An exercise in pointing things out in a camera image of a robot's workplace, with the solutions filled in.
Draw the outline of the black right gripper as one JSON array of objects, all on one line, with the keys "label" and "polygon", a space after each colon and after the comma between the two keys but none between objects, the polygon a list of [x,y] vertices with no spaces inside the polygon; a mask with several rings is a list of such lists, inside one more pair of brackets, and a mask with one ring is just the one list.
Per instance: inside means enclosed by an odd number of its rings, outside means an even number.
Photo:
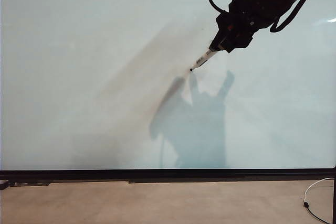
[{"label": "black right gripper", "polygon": [[209,49],[211,51],[232,52],[234,49],[246,48],[256,32],[250,24],[251,20],[234,1],[216,18],[218,32],[213,38]]}]

